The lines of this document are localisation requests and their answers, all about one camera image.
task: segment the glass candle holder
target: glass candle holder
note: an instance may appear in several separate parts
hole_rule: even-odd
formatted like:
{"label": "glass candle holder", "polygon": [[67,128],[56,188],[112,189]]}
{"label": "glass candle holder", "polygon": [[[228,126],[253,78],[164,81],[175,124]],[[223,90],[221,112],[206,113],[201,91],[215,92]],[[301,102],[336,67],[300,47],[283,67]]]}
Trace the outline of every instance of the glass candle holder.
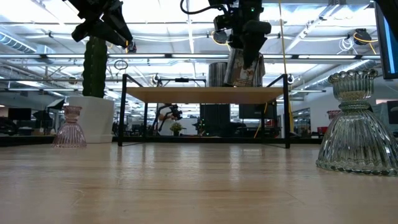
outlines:
{"label": "glass candle holder", "polygon": [[53,147],[86,147],[86,138],[77,123],[80,116],[80,106],[64,106],[65,111],[65,124],[59,129],[54,142]]}
{"label": "glass candle holder", "polygon": [[368,109],[377,71],[331,75],[333,94],[341,112],[330,123],[317,166],[358,174],[397,175],[398,144],[392,133]]}

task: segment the white pot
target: white pot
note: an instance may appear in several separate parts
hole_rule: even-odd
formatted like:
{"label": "white pot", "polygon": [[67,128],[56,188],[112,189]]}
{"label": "white pot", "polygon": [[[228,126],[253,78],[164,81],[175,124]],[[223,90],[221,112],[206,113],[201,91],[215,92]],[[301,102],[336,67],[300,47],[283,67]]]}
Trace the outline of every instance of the white pot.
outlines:
{"label": "white pot", "polygon": [[70,106],[81,106],[78,124],[87,143],[112,142],[114,101],[92,96],[71,96]]}

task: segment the potted plant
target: potted plant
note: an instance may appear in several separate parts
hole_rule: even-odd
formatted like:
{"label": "potted plant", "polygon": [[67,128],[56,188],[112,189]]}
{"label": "potted plant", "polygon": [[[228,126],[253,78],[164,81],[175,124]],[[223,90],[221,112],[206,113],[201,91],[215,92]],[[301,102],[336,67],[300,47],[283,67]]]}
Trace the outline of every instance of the potted plant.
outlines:
{"label": "potted plant", "polygon": [[104,99],[108,48],[105,40],[90,37],[83,64],[83,96],[70,97],[71,106],[83,109],[78,120],[87,143],[112,142],[114,101]]}
{"label": "potted plant", "polygon": [[180,131],[182,130],[182,125],[178,122],[175,122],[171,127],[170,130],[173,132],[174,136],[179,136]]}

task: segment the cactus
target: cactus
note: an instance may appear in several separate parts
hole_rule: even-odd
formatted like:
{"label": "cactus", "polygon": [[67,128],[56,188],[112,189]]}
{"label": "cactus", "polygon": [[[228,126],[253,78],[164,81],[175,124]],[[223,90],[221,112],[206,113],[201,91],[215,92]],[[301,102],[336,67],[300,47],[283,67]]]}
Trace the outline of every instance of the cactus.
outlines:
{"label": "cactus", "polygon": [[83,64],[83,96],[104,98],[107,51],[105,40],[90,37]]}

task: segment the wooden table surface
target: wooden table surface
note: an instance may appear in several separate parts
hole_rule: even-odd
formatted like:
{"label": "wooden table surface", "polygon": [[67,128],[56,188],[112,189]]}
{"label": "wooden table surface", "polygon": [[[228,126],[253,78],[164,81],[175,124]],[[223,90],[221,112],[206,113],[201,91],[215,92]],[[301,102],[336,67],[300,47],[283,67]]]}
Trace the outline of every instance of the wooden table surface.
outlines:
{"label": "wooden table surface", "polygon": [[280,87],[128,87],[127,93],[145,103],[261,104],[283,94]]}
{"label": "wooden table surface", "polygon": [[0,148],[1,223],[397,223],[398,179],[315,167],[319,145]]}

